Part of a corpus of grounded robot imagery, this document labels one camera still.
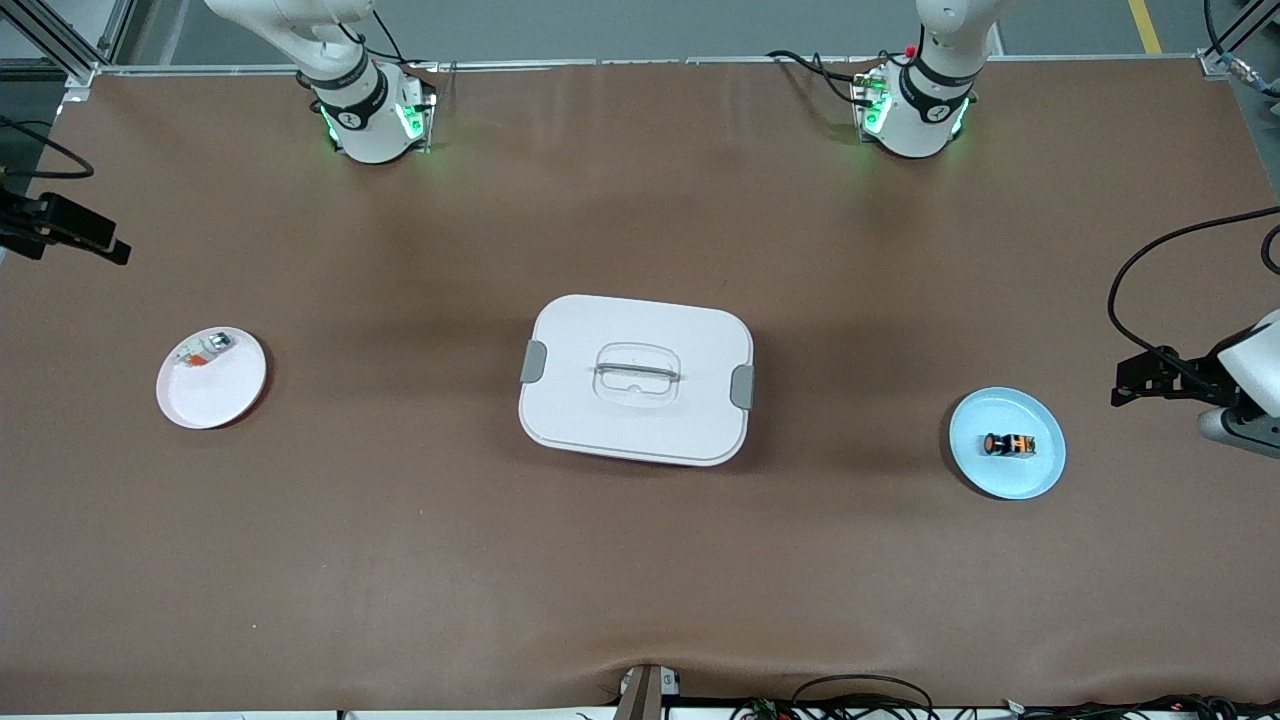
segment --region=black cable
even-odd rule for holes
[[[340,28],[342,33],[347,36],[347,40],[355,42],[356,45],[364,46],[365,51],[369,53],[370,55],[375,56],[375,58],[381,58],[384,60],[396,60],[397,65],[412,65],[413,63],[428,63],[429,61],[429,60],[410,60],[410,59],[404,58],[404,54],[401,53],[399,44],[396,42],[396,36],[393,36],[392,31],[387,28],[387,23],[383,22],[383,17],[378,14],[378,10],[374,10],[374,19],[378,20],[378,27],[380,27],[383,29],[383,35],[385,35],[387,40],[390,41],[392,49],[396,51],[394,54],[392,54],[392,53],[383,53],[380,50],[374,50],[372,47],[370,47],[366,44],[367,38],[364,36],[364,33],[358,33],[357,32],[357,33],[352,35],[351,28],[348,28],[343,23],[338,23],[338,28]]]
[[[928,711],[929,716],[933,717],[934,720],[937,720],[937,714],[933,712],[933,698],[929,697],[929,693],[924,692],[924,688],[922,688],[920,685],[916,685],[915,683],[910,683],[908,680],[900,680],[897,678],[891,678],[888,675],[873,675],[873,674],[867,674],[867,673],[849,673],[849,674],[844,674],[844,675],[827,675],[826,678],[818,678],[815,680],[809,680],[808,683],[801,684],[799,688],[796,688],[796,691],[794,693],[791,693],[791,702],[792,703],[796,702],[800,698],[800,694],[804,691],[809,689],[809,688],[813,688],[813,687],[817,687],[817,685],[822,685],[822,684],[827,684],[827,683],[840,683],[840,682],[846,682],[846,680],[870,680],[870,682],[876,682],[876,683],[890,683],[890,684],[893,684],[893,685],[901,685],[904,688],[909,688],[909,689],[914,691],[915,693],[918,693],[920,697],[924,698],[924,703],[925,703],[925,707],[927,707],[927,711]],[[844,701],[844,700],[849,700],[849,698],[854,698],[854,697],[859,697],[859,696],[856,696],[856,694],[854,694],[854,696],[840,696],[838,698],[832,698],[831,701],[827,701],[827,702]]]
[[[1217,56],[1226,55],[1226,50],[1222,50],[1222,38],[1217,36],[1217,29],[1213,27],[1213,0],[1204,0],[1204,31],[1208,32],[1210,47],[1217,53]]]
[[[748,707],[751,707],[751,701],[746,701],[742,705],[735,707],[733,712],[730,714],[728,720],[737,720],[739,714],[746,710]]]
[[[374,19],[378,20],[378,27],[383,28],[383,35],[387,36],[388,41],[390,41],[392,50],[396,53],[396,56],[399,59],[401,64],[402,65],[407,64],[408,60],[404,59],[404,54],[401,53],[399,50],[399,42],[396,42],[396,36],[392,35],[392,31],[387,29],[387,23],[383,22],[383,17],[378,14],[378,10],[374,10]]]
[[[1130,720],[1147,717],[1144,711],[1189,712],[1197,720],[1262,720],[1280,712],[1280,701],[1266,705],[1236,703],[1225,697],[1170,694],[1134,705],[1084,703],[1069,707],[1028,707],[1020,720]]]
[[[1172,355],[1165,352],[1164,350],[1160,350],[1158,347],[1156,347],[1155,345],[1147,342],[1146,340],[1142,340],[1140,337],[1138,337],[1137,334],[1134,334],[1133,331],[1130,331],[1129,328],[1126,328],[1124,325],[1124,323],[1120,322],[1120,318],[1116,316],[1116,295],[1120,292],[1120,283],[1124,281],[1125,274],[1129,273],[1129,269],[1133,268],[1134,264],[1138,263],[1138,260],[1142,260],[1148,252],[1151,252],[1152,250],[1155,250],[1155,249],[1160,247],[1161,245],[1169,242],[1170,240],[1175,240],[1175,238],[1179,238],[1179,237],[1181,237],[1184,234],[1190,234],[1193,232],[1198,232],[1198,231],[1203,231],[1203,229],[1210,229],[1210,228],[1229,225],[1229,224],[1240,223],[1240,222],[1244,222],[1244,220],[1253,220],[1253,219],[1257,219],[1257,218],[1265,218],[1267,215],[1275,215],[1276,213],[1280,213],[1280,205],[1276,205],[1276,206],[1272,206],[1272,208],[1265,208],[1262,210],[1253,210],[1252,213],[1242,213],[1239,215],[1228,215],[1226,218],[1217,218],[1216,220],[1206,220],[1203,223],[1196,223],[1194,225],[1188,225],[1185,228],[1176,229],[1176,231],[1174,231],[1171,233],[1162,234],[1162,236],[1157,237],[1156,240],[1153,240],[1153,241],[1148,242],[1147,245],[1144,245],[1142,247],[1142,250],[1134,252],[1133,256],[1129,258],[1129,260],[1126,260],[1125,264],[1120,266],[1120,272],[1116,273],[1115,281],[1111,282],[1111,292],[1107,293],[1107,318],[1111,320],[1111,324],[1115,325],[1115,328],[1120,332],[1120,334],[1123,334],[1126,338],[1129,338],[1130,342],[1133,342],[1138,347],[1142,347],[1143,350],[1151,352],[1156,357],[1160,357],[1161,360],[1164,360],[1165,363],[1172,365],[1174,368],[1178,368],[1178,370],[1183,374],[1184,378],[1189,379],[1190,382],[1193,382],[1197,386],[1199,386],[1202,389],[1206,389],[1211,395],[1216,396],[1220,392],[1221,388],[1217,388],[1217,387],[1210,384],[1208,382],[1206,382],[1204,379],[1202,379],[1199,375],[1197,375],[1196,372],[1190,368],[1190,365],[1188,365],[1187,363],[1183,363],[1181,360],[1179,360],[1178,357],[1174,357]],[[1272,231],[1272,233],[1276,233],[1276,231],[1280,231],[1280,228],[1276,228],[1275,231]],[[1265,258],[1265,260],[1270,260],[1271,246],[1266,241],[1263,241],[1263,247],[1268,251],[1268,256]]]
[[[840,88],[836,87],[835,81],[832,79],[833,76],[827,69],[827,65],[822,64],[822,56],[818,55],[817,53],[813,54],[813,61],[814,61],[815,65],[818,65],[818,72],[822,73],[822,77],[827,81],[827,87],[829,87],[831,91],[836,94],[836,97],[840,97],[841,100],[844,100],[845,102],[849,102],[850,105],[858,105],[859,108],[870,108],[872,106],[870,100],[863,100],[861,97],[850,97],[849,95],[845,95],[844,92],[841,92]]]
[[[1280,275],[1280,265],[1271,259],[1271,242],[1280,234],[1280,225],[1271,228],[1267,237],[1262,240],[1262,264],[1267,266],[1268,270]]]
[[[897,59],[902,56],[901,53],[890,53],[888,50],[881,50],[879,53],[876,54],[876,56],[888,60],[890,63],[893,63],[900,68],[910,68],[911,65],[915,64],[915,59],[919,58],[920,53],[923,51],[924,51],[924,26],[920,24],[920,38],[915,42],[915,55],[908,58],[905,63],[897,61]]]
[[[792,53],[790,50],[774,50],[773,53],[768,53],[764,56],[765,58],[786,58],[788,60],[795,60],[796,64],[799,64],[801,68],[809,70],[810,73],[819,74],[819,76],[823,74],[823,72],[822,72],[820,68],[818,68],[817,65],[812,64],[809,60],[805,60],[804,58],[801,58],[800,55],[796,55],[795,53]],[[827,70],[827,74],[829,74],[832,78],[842,81],[842,82],[854,82],[854,76],[846,76],[844,73],[833,73],[831,70]]]
[[[859,108],[870,108],[872,105],[867,100],[855,99],[841,92],[841,90],[836,87],[836,81],[838,79],[841,82],[854,82],[855,79],[854,76],[846,76],[845,73],[833,73],[828,70],[827,65],[822,63],[822,55],[817,53],[813,54],[812,63],[790,50],[774,50],[773,53],[767,54],[765,58],[787,58],[790,60],[795,60],[801,68],[809,70],[810,73],[820,74],[823,79],[827,81],[827,87],[829,87],[831,91],[835,92],[836,96],[844,100],[845,102],[858,105]]]
[[[6,169],[5,174],[8,174],[9,177],[12,177],[12,178],[44,178],[44,179],[83,179],[83,178],[93,177],[93,165],[90,165],[87,160],[84,160],[79,155],[72,152],[70,150],[63,147],[58,142],[54,142],[52,140],[49,140],[49,136],[40,135],[38,132],[33,132],[33,131],[27,129],[24,127],[23,122],[13,120],[13,119],[10,119],[10,118],[8,118],[5,115],[0,115],[0,126],[10,127],[10,128],[13,128],[13,129],[15,129],[15,131],[26,135],[27,137],[31,137],[36,142],[40,142],[45,147],[50,147],[52,150],[56,150],[64,158],[67,158],[68,160],[76,163],[81,168],[83,168],[83,169],[76,170],[73,173],[60,172],[60,170],[8,170]]]
[[[49,129],[54,128],[54,123],[49,120],[15,120],[14,126],[45,126]]]

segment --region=brown tablecloth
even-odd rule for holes
[[[579,67],[442,82],[436,145],[329,151],[288,77],[111,78],[56,190],[116,268],[0,273],[0,710],[602,702],[640,661],[686,693],[901,675],[943,703],[1280,692],[1280,464],[1202,406],[1108,406],[1117,265],[1274,201],[1193,61],[993,64],[945,154],[859,145],[820,78]],[[1266,227],[1180,240],[1121,313],[1185,354],[1280,305]],[[539,447],[538,311],[572,293],[730,310],[756,340],[746,446],[710,470]],[[161,416],[155,374],[229,324],[260,409]],[[965,393],[1069,438],[1048,495],[948,469]]]

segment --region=gray floor tile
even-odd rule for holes
[[[1000,23],[1010,55],[1140,55],[1126,0],[1028,0]]]
[[[1224,9],[1215,13],[1226,18],[1235,12],[1230,0],[1219,0]],[[1147,0],[1151,10],[1151,24],[1156,26],[1160,46],[1165,53],[1194,53],[1208,45],[1204,32],[1204,12],[1196,0]]]
[[[1251,37],[1236,54],[1252,64],[1267,79],[1280,77],[1280,28],[1271,26]],[[1280,118],[1271,113],[1276,100],[1231,81],[1240,101],[1244,122],[1249,126],[1253,143],[1258,149],[1262,167],[1267,170],[1271,187],[1280,195]]]
[[[406,55],[428,60],[663,60],[799,53],[868,55],[915,41],[914,5],[901,0],[383,0],[379,12]],[[357,26],[389,49],[378,26]],[[156,31],[165,33],[163,23]],[[136,64],[152,64],[152,51]],[[251,33],[191,3],[174,64],[256,64],[280,55]]]

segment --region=wire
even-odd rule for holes
[[[910,68],[911,65],[915,64],[915,59],[919,58],[920,53],[923,51],[924,51],[924,24],[920,24],[920,40],[915,42],[915,55],[908,58],[905,63],[900,63],[897,60],[899,58],[902,56],[901,53],[890,53],[888,50],[881,50],[879,53],[876,54],[876,56],[883,60],[888,60],[890,63],[893,63],[900,68]]]
[[[840,97],[841,100],[844,100],[845,102],[850,102],[852,105],[858,105],[859,108],[869,108],[870,106],[870,102],[867,101],[867,100],[854,99],[854,97],[851,97],[851,96],[845,95],[844,92],[841,92],[841,90],[838,87],[836,87],[836,81],[837,79],[841,81],[841,82],[855,82],[856,78],[854,76],[849,76],[849,74],[845,74],[845,73],[833,73],[833,72],[828,70],[827,65],[824,65],[822,63],[822,56],[818,55],[817,53],[813,54],[813,61],[812,63],[809,60],[805,60],[800,55],[796,55],[795,53],[792,53],[790,50],[774,50],[773,53],[765,54],[765,58],[787,58],[788,60],[795,60],[796,64],[799,64],[801,68],[809,70],[810,73],[817,73],[817,74],[822,76],[823,79],[827,81],[827,87],[829,87],[831,91],[835,92],[836,96]]]
[[[751,701],[746,701],[742,705],[739,705],[737,707],[733,708],[733,712],[730,714],[728,720],[737,720],[739,714],[741,714],[744,710],[749,707],[751,707]]]
[[[1221,58],[1226,55],[1226,50],[1222,50],[1222,38],[1217,36],[1217,29],[1213,27],[1213,0],[1204,0],[1204,29],[1208,32],[1210,46]]]
[[[392,35],[392,31],[387,29],[387,23],[383,22],[383,17],[378,14],[378,10],[374,10],[374,19],[378,20],[378,27],[383,28],[383,35],[385,35],[387,40],[390,41],[392,50],[396,53],[401,64],[408,63],[408,60],[404,59],[404,54],[399,50],[399,42],[396,42],[396,36]]]
[[[90,165],[87,160],[72,152],[70,150],[63,147],[58,142],[49,140],[49,136],[40,135],[38,132],[27,129],[24,127],[27,123],[29,123],[29,120],[18,122],[5,115],[0,115],[0,126],[10,127],[26,135],[27,137],[35,140],[36,142],[40,142],[45,147],[56,150],[64,158],[76,163],[83,169],[76,170],[73,173],[60,172],[60,170],[5,170],[5,174],[8,174],[12,178],[44,178],[44,179],[83,179],[93,177],[93,165]]]
[[[823,701],[822,705],[827,706],[827,707],[824,707],[824,710],[827,710],[828,715],[831,715],[832,710],[835,710],[837,717],[841,717],[841,720],[856,720],[855,717],[847,717],[847,711],[845,708],[847,708],[847,707],[868,707],[869,708],[868,712],[870,712],[873,710],[884,710],[884,711],[887,711],[887,712],[890,712],[890,714],[892,714],[892,715],[895,715],[896,717],[900,717],[900,719],[901,719],[901,715],[897,714],[897,710],[923,710],[925,712],[925,715],[928,715],[928,717],[931,717],[932,720],[940,720],[938,714],[933,711],[933,698],[929,697],[929,693],[927,693],[924,691],[924,688],[922,688],[920,685],[916,685],[915,683],[909,683],[906,680],[900,680],[899,678],[891,678],[888,675],[873,675],[873,674],[867,674],[867,673],[850,673],[850,674],[842,674],[842,675],[827,675],[824,678],[818,678],[815,680],[809,680],[808,683],[801,684],[799,688],[796,688],[796,691],[794,693],[791,693],[791,702],[792,703],[797,702],[799,698],[800,698],[800,694],[804,693],[804,691],[806,691],[809,688],[813,688],[813,687],[817,687],[817,685],[822,685],[822,684],[827,684],[827,683],[840,683],[840,682],[847,682],[847,680],[870,680],[870,682],[876,682],[876,683],[890,683],[890,684],[893,684],[893,685],[901,685],[904,688],[909,688],[910,691],[913,691],[916,694],[919,694],[920,697],[923,697],[924,698],[924,705],[920,705],[920,703],[913,702],[913,701],[908,701],[908,700],[896,698],[896,697],[892,697],[892,696],[878,694],[878,693],[852,693],[852,694],[842,694],[842,696],[833,697],[833,698],[829,698],[827,701]]]
[[[387,28],[387,23],[383,22],[383,17],[380,14],[378,14],[378,10],[374,10],[374,19],[378,20],[378,27],[380,27],[383,29],[383,35],[385,35],[387,40],[390,41],[392,50],[394,50],[394,54],[393,53],[383,53],[380,50],[374,50],[372,47],[370,47],[369,45],[366,45],[366,37],[362,33],[358,33],[358,32],[357,33],[352,33],[351,28],[348,28],[343,23],[338,23],[338,28],[340,28],[342,33],[347,36],[347,40],[355,42],[356,45],[364,46],[365,51],[367,51],[370,55],[374,55],[375,58],[381,58],[384,60],[396,60],[397,65],[412,65],[413,63],[428,63],[429,61],[429,60],[410,60],[410,59],[404,58],[404,54],[401,53],[399,42],[396,42],[396,36],[393,36],[392,31]]]
[[[1271,259],[1271,241],[1274,241],[1277,234],[1280,234],[1280,225],[1271,228],[1267,237],[1262,240],[1262,264],[1266,265],[1272,273],[1280,275],[1280,265]]]
[[[1198,694],[1169,694],[1134,705],[1102,705],[1089,702],[1066,707],[1028,707],[1020,715],[1024,720],[1129,720],[1130,716],[1147,717],[1144,711],[1188,712],[1197,720],[1262,720],[1280,712],[1280,701],[1266,705],[1236,703],[1225,697]]]
[[[1129,273],[1129,269],[1133,268],[1134,264],[1138,263],[1138,260],[1142,260],[1148,252],[1169,242],[1170,240],[1175,240],[1184,234],[1190,234],[1193,232],[1199,232],[1203,229],[1230,225],[1233,223],[1242,223],[1244,220],[1254,220],[1257,218],[1265,218],[1267,215],[1275,215],[1276,213],[1280,213],[1280,205],[1275,205],[1272,208],[1265,208],[1262,210],[1253,210],[1251,213],[1242,213],[1239,215],[1228,215],[1225,218],[1217,218],[1216,220],[1206,220],[1203,223],[1196,223],[1194,225],[1187,225],[1185,228],[1176,229],[1167,234],[1162,234],[1156,240],[1144,245],[1142,250],[1134,252],[1133,256],[1129,258],[1129,260],[1126,260],[1125,264],[1120,266],[1120,272],[1116,273],[1115,281],[1111,282],[1111,292],[1107,293],[1107,318],[1111,320],[1111,324],[1115,325],[1117,331],[1120,331],[1120,334],[1129,338],[1134,345],[1151,352],[1156,357],[1160,357],[1161,360],[1172,365],[1174,368],[1178,368],[1178,370],[1183,374],[1184,378],[1189,379],[1190,382],[1199,386],[1202,389],[1208,391],[1211,396],[1216,397],[1219,392],[1221,392],[1221,388],[1206,382],[1203,378],[1196,374],[1196,370],[1193,370],[1190,365],[1165,352],[1164,350],[1156,347],[1155,345],[1147,342],[1146,340],[1142,340],[1133,331],[1126,328],[1124,323],[1120,322],[1120,318],[1116,316],[1116,295],[1119,295],[1120,283],[1124,282],[1124,277]],[[1270,233],[1267,233],[1267,238],[1262,241],[1262,250],[1263,250],[1263,263],[1267,264],[1267,269],[1270,269],[1274,273],[1280,273],[1280,269],[1274,268],[1275,264],[1271,263],[1270,258],[1270,251],[1271,251],[1270,241],[1276,234],[1280,234],[1280,227],[1274,228]],[[1073,717],[1079,720],[1080,716],[1076,715]]]
[[[813,54],[813,61],[815,65],[818,65],[818,72],[822,73],[822,77],[827,81],[827,87],[829,87],[831,91],[836,94],[836,97],[840,97],[841,100],[849,102],[850,105],[858,105],[859,108],[872,106],[870,100],[863,100],[861,97],[850,97],[849,95],[841,92],[840,88],[836,87],[836,82],[832,79],[833,76],[831,74],[829,70],[827,70],[827,65],[822,64],[822,56],[818,55],[817,53]]]
[[[795,60],[801,68],[809,70],[810,73],[819,74],[819,76],[823,74],[822,68],[819,68],[818,65],[812,64],[809,60],[805,60],[804,58],[801,58],[800,55],[796,55],[795,53],[792,53],[790,50],[774,50],[773,53],[768,53],[764,56],[765,58],[787,58],[788,60]],[[854,76],[846,76],[844,73],[832,73],[829,70],[827,72],[827,74],[829,74],[832,78],[842,81],[842,82],[854,82]]]
[[[54,123],[51,123],[49,120],[17,120],[17,122],[14,122],[14,124],[15,126],[45,126],[49,129],[54,128]]]

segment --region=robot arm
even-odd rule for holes
[[[1158,350],[1116,365],[1112,406],[1140,397],[1216,405],[1201,415],[1206,438],[1280,459],[1280,310],[1204,357],[1181,360],[1172,347]]]
[[[867,138],[906,158],[927,158],[960,132],[974,78],[991,56],[991,28],[1020,0],[916,0],[922,42],[906,63],[870,74],[883,82],[855,91]]]
[[[387,163],[430,140],[435,94],[393,64],[374,63],[342,24],[370,17],[374,0],[205,0],[298,65],[320,99],[334,143],[361,163]]]

